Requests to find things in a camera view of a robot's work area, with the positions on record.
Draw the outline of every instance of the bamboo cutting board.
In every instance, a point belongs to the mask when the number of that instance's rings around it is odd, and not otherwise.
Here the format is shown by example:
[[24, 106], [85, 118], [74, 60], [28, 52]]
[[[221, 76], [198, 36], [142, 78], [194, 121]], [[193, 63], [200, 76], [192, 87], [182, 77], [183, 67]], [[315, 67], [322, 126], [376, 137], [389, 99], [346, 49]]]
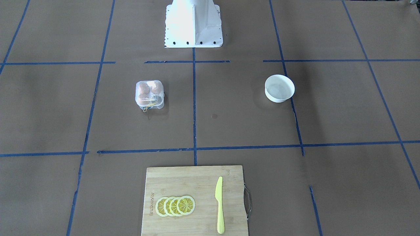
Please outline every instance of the bamboo cutting board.
[[[223, 236], [248, 236], [241, 165], [148, 168], [141, 236], [219, 236], [214, 197], [219, 176], [223, 177]], [[184, 195], [194, 198], [193, 213], [180, 217], [156, 214], [159, 198]]]

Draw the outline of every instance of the blue tape line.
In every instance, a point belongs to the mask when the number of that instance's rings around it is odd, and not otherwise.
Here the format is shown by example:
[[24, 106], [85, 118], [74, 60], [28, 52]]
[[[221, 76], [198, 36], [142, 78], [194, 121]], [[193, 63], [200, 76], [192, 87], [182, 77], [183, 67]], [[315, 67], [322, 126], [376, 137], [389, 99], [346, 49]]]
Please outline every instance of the blue tape line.
[[229, 60], [148, 60], [145, 64], [153, 64], [153, 63], [229, 63]]
[[420, 61], [420, 59], [369, 59], [369, 61]]
[[309, 191], [311, 192], [312, 204], [314, 206], [315, 217], [316, 217], [316, 223], [318, 225], [318, 232], [319, 232], [319, 235], [322, 236], [321, 222], [319, 221], [318, 208], [316, 207], [316, 202], [315, 202], [312, 186], [309, 186]]
[[[274, 11], [273, 11], [273, 4], [272, 4], [271, 0], [269, 0], [269, 3], [270, 3], [270, 10], [271, 10], [271, 17], [273, 18], [274, 29], [276, 31], [278, 50], [280, 51], [281, 63], [283, 65], [284, 75], [287, 77], [286, 63], [285, 63], [284, 56], [283, 56], [283, 50], [281, 49], [280, 36], [278, 35], [276, 18], [274, 16]], [[297, 115], [296, 115], [296, 110], [294, 108], [293, 98], [290, 99], [290, 103], [291, 103], [291, 107], [292, 107], [292, 110], [293, 110], [294, 119], [295, 119], [295, 122], [296, 122], [296, 131], [297, 131], [297, 136], [299, 138], [300, 147], [302, 149], [302, 156], [304, 156], [305, 155], [305, 150], [304, 150], [303, 145], [302, 145], [302, 136], [300, 134], [299, 123], [297, 121]]]
[[[399, 141], [384, 142], [354, 142], [354, 143], [325, 143], [325, 144], [285, 144], [285, 145], [260, 145], [260, 146], [227, 146], [227, 147], [197, 147], [198, 151], [203, 150], [232, 150], [232, 149], [265, 149], [265, 148], [294, 148], [294, 147], [334, 147], [334, 146], [363, 146], [363, 145], [386, 145], [399, 144]], [[403, 143], [420, 143], [420, 140], [408, 140]], [[139, 150], [115, 150], [115, 151], [97, 151], [99, 154], [110, 153], [136, 153], [136, 152], [177, 152], [194, 151], [193, 147], [188, 148], [167, 148], [167, 149], [139, 149]]]
[[417, 177], [417, 174], [416, 174], [416, 172], [415, 172], [415, 170], [414, 170], [413, 164], [411, 163], [411, 160], [410, 160], [410, 158], [408, 157], [407, 151], [405, 150], [405, 147], [404, 147], [404, 145], [402, 144], [402, 142], [401, 142], [401, 147], [402, 147], [402, 151], [404, 152], [405, 159], [407, 160], [408, 165], [409, 165], [409, 167], [410, 167], [410, 169], [411, 169], [411, 173], [413, 173], [414, 179], [416, 180], [417, 187], [418, 187], [418, 188], [419, 188], [419, 190], [420, 190], [420, 182], [419, 182], [419, 178]]
[[334, 146], [361, 146], [361, 145], [382, 145], [399, 144], [399, 141], [388, 142], [355, 142], [355, 143], [326, 143], [326, 144], [304, 144], [304, 147], [334, 147]]
[[262, 62], [349, 62], [366, 61], [365, 59], [314, 59], [314, 60], [263, 60]]
[[299, 138], [300, 149], [302, 150], [302, 156], [305, 156], [305, 150], [304, 150], [303, 144], [302, 144], [302, 136], [300, 135], [299, 123], [297, 122], [297, 115], [296, 115], [296, 110], [294, 108], [294, 103], [293, 103], [293, 98], [292, 97], [290, 98], [290, 103], [291, 103], [291, 108], [293, 110], [294, 121], [296, 123], [296, 130], [297, 130], [297, 136]]
[[116, 151], [97, 151], [99, 154], [112, 153], [141, 153], [141, 152], [178, 152], [178, 151], [192, 151], [193, 148], [166, 148], [166, 149], [138, 149], [138, 150], [116, 150]]
[[197, 60], [195, 63], [229, 63], [229, 60]]
[[193, 130], [194, 130], [194, 166], [197, 166], [197, 119], [196, 119], [196, 92], [195, 92], [195, 48], [192, 48], [192, 96], [193, 96]]
[[[115, 6], [115, 0], [112, 1], [111, 13], [110, 13], [109, 22], [108, 22], [108, 28], [107, 28], [106, 35], [105, 35], [104, 46], [103, 46], [103, 49], [102, 49], [101, 62], [103, 62], [104, 58], [105, 58], [105, 51], [106, 51], [106, 46], [107, 46], [107, 43], [108, 43], [108, 35], [109, 35], [109, 30], [111, 28], [111, 21], [112, 21], [112, 15], [113, 15], [113, 12], [114, 12], [114, 6]], [[78, 192], [79, 192], [79, 186], [80, 186], [80, 180], [81, 180], [81, 174], [82, 174], [82, 166], [83, 166], [84, 157], [85, 157], [85, 154], [86, 154], [87, 141], [89, 139], [89, 132], [90, 132], [90, 126], [91, 126], [91, 123], [92, 123], [93, 110], [95, 109], [95, 98], [96, 98], [96, 93], [98, 91], [98, 84], [99, 84], [99, 80], [100, 80], [100, 77], [101, 77], [102, 66], [103, 66], [103, 64], [101, 63], [99, 65], [98, 76], [97, 76], [97, 79], [96, 79], [95, 90], [94, 90], [94, 93], [93, 93], [92, 106], [90, 108], [89, 121], [87, 123], [87, 129], [86, 129], [86, 137], [85, 137], [84, 145], [83, 145], [83, 153], [82, 153], [81, 159], [80, 159], [79, 174], [78, 174], [78, 177], [77, 177], [77, 188], [76, 188], [76, 191], [74, 192], [74, 196], [73, 196], [73, 203], [71, 205], [71, 212], [70, 212], [70, 218], [68, 220], [68, 227], [67, 227], [66, 236], [70, 236], [71, 225], [73, 223], [74, 209], [76, 207], [77, 195], [78, 195]]]
[[153, 63], [192, 63], [191, 60], [148, 60], [145, 64]]
[[0, 154], [0, 157], [35, 157], [35, 156], [62, 156], [62, 155], [80, 155], [83, 152], [36, 152], [36, 153], [10, 153]]
[[313, 60], [263, 60], [262, 62], [352, 62], [352, 61], [420, 61], [420, 59], [313, 59]]
[[30, 1], [31, 0], [28, 0], [26, 2], [25, 10], [24, 10], [24, 12], [22, 14], [21, 21], [18, 24], [18, 28], [16, 29], [15, 34], [13, 35], [12, 42], [10, 42], [9, 49], [7, 49], [6, 56], [4, 57], [3, 64], [0, 67], [0, 75], [1, 75], [1, 73], [3, 71], [3, 68], [5, 66], [5, 63], [7, 62], [7, 58], [9, 57], [10, 51], [12, 50], [12, 47], [13, 47], [13, 44], [15, 43], [15, 39], [16, 39], [16, 36], [18, 35], [19, 29], [21, 28], [22, 22], [24, 21], [24, 18], [25, 18], [25, 15], [26, 15], [26, 11], [28, 10], [29, 2]]
[[301, 147], [299, 144], [289, 145], [261, 145], [261, 146], [232, 146], [232, 147], [198, 147], [197, 150], [236, 150], [236, 149], [266, 149], [266, 148], [290, 148]]
[[283, 64], [284, 75], [287, 77], [286, 64], [284, 63], [283, 50], [281, 49], [281, 43], [280, 43], [280, 37], [278, 35], [278, 30], [277, 30], [276, 18], [274, 17], [273, 4], [271, 3], [271, 0], [269, 0], [269, 2], [270, 2], [270, 9], [271, 9], [271, 17], [273, 18], [274, 29], [276, 31], [278, 50], [280, 51], [280, 57], [281, 57], [281, 62]]
[[420, 143], [420, 140], [402, 141], [402, 143]]
[[18, 66], [18, 65], [80, 65], [80, 64], [115, 64], [115, 61], [70, 61], [70, 62], [8, 62], [5, 65]]
[[347, 16], [349, 17], [350, 23], [352, 24], [354, 33], [356, 34], [357, 40], [359, 41], [360, 47], [362, 48], [363, 54], [365, 55], [365, 58], [367, 60], [367, 64], [369, 65], [370, 72], [372, 73], [373, 79], [375, 80], [376, 87], [378, 88], [378, 91], [379, 91], [379, 94], [380, 94], [381, 99], [383, 101], [383, 104], [385, 105], [386, 111], [387, 111], [388, 116], [389, 116], [389, 118], [391, 120], [392, 126], [394, 127], [395, 134], [398, 137], [398, 141], [399, 141], [399, 143], [401, 145], [401, 148], [404, 151], [405, 158], [407, 159], [408, 165], [410, 166], [411, 172], [412, 172], [412, 174], [414, 176], [414, 179], [415, 179], [415, 181], [417, 183], [417, 187], [420, 189], [420, 181], [419, 181], [419, 179], [417, 177], [417, 174], [416, 174], [416, 172], [415, 172], [415, 170], [414, 170], [414, 168], [413, 168], [413, 166], [411, 164], [411, 160], [410, 160], [410, 158], [409, 158], [409, 156], [408, 156], [408, 154], [407, 154], [407, 152], [405, 150], [404, 143], [401, 140], [401, 137], [400, 137], [400, 134], [399, 134], [398, 129], [396, 127], [396, 124], [394, 122], [394, 119], [392, 118], [391, 112], [390, 112], [390, 110], [388, 108], [388, 105], [387, 105], [387, 103], [385, 101], [385, 97], [383, 96], [382, 90], [379, 87], [378, 80], [376, 79], [375, 73], [373, 72], [372, 66], [371, 66], [371, 64], [370, 64], [370, 62], [368, 60], [368, 55], [366, 54], [365, 48], [363, 47], [362, 41], [360, 40], [359, 34], [357, 33], [356, 27], [354, 26], [352, 17], [350, 16], [350, 12], [347, 9], [347, 6], [346, 6], [346, 3], [344, 2], [344, 0], [341, 0], [341, 2], [343, 3], [344, 9], [346, 10], [346, 13], [347, 13]]

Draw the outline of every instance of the brown egg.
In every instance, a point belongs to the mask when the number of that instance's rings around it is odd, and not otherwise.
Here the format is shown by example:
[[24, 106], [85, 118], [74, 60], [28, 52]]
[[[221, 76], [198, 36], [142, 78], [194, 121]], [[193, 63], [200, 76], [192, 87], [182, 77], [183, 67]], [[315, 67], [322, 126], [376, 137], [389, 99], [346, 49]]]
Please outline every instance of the brown egg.
[[139, 95], [138, 101], [139, 101], [139, 104], [140, 104], [141, 106], [147, 106], [147, 105], [149, 104], [149, 102], [150, 102], [150, 101], [145, 101], [145, 100], [143, 100], [143, 99], [145, 99], [145, 98], [147, 98], [147, 97], [148, 97], [148, 95], [147, 95], [147, 94], [140, 94], [140, 95]]
[[140, 94], [149, 94], [150, 87], [145, 83], [139, 84], [139, 91], [140, 91]]
[[154, 93], [154, 94], [159, 94], [163, 90], [162, 84], [156, 83], [156, 82], [153, 83], [153, 85], [150, 86], [150, 87], [151, 87], [152, 93]]

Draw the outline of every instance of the yellow knife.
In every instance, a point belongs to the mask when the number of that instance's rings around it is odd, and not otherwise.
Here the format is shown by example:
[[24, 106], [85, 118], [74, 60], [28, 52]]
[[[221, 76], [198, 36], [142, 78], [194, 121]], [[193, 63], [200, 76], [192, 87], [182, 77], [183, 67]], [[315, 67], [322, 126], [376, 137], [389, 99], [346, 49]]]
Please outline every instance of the yellow knife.
[[217, 212], [217, 232], [222, 234], [225, 232], [225, 220], [223, 218], [223, 202], [222, 202], [222, 182], [223, 177], [220, 176], [217, 180], [216, 191], [214, 197], [219, 203], [218, 212]]

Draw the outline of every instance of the yellow lemon slice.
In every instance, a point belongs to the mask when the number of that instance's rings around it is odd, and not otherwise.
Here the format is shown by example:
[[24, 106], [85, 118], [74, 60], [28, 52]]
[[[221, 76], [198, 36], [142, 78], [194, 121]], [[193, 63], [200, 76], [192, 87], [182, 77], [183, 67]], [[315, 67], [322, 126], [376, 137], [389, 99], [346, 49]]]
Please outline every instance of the yellow lemon slice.
[[168, 197], [161, 197], [155, 205], [156, 213], [162, 217], [168, 216], [165, 212], [165, 200], [168, 199]]
[[165, 213], [169, 216], [174, 216], [171, 213], [170, 207], [171, 207], [171, 201], [172, 199], [174, 199], [175, 197], [168, 197], [165, 202], [163, 203], [163, 205], [165, 206], [165, 208], [163, 209], [165, 211]]
[[182, 216], [182, 214], [178, 211], [177, 204], [180, 197], [175, 197], [171, 200], [171, 203], [169, 204], [169, 210], [174, 216]]
[[182, 215], [189, 215], [195, 209], [195, 201], [191, 196], [182, 196], [179, 198], [178, 203], [176, 204], [176, 209]]

